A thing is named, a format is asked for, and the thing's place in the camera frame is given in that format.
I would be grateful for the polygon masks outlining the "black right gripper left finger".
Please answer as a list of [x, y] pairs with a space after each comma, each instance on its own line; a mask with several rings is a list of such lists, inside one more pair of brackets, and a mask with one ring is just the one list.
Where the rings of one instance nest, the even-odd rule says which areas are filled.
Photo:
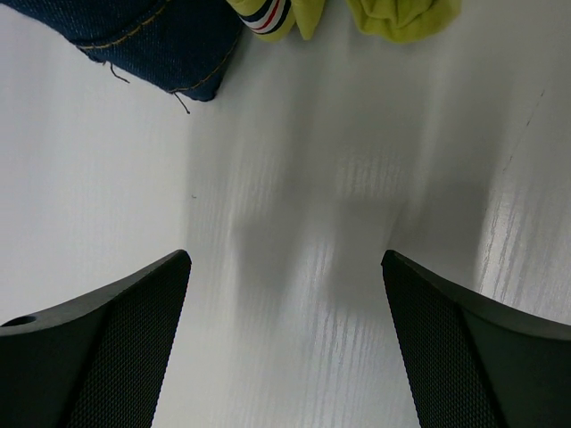
[[3, 427], [150, 427], [191, 259], [177, 250], [1, 326]]

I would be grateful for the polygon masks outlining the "olive green trousers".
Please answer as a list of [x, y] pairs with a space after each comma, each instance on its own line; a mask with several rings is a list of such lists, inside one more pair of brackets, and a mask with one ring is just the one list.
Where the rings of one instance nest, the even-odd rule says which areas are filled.
[[[444, 30], [459, 15], [455, 0], [348, 0], [359, 31], [397, 44], [408, 44]], [[230, 6], [258, 38], [275, 42], [292, 28], [310, 40], [325, 9], [324, 0], [244, 0]]]

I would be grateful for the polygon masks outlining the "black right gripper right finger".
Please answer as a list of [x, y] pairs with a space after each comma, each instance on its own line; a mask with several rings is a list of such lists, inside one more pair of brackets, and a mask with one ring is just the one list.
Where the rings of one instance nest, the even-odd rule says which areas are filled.
[[568, 427], [570, 327], [446, 280], [397, 251], [385, 291], [423, 427]]

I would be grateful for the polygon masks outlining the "navy blue trousers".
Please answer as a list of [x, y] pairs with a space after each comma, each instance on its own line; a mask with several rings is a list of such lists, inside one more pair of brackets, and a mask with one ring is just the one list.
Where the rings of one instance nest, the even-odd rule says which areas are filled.
[[5, 6], [166, 93], [209, 102], [243, 23], [216, 0], [7, 0]]

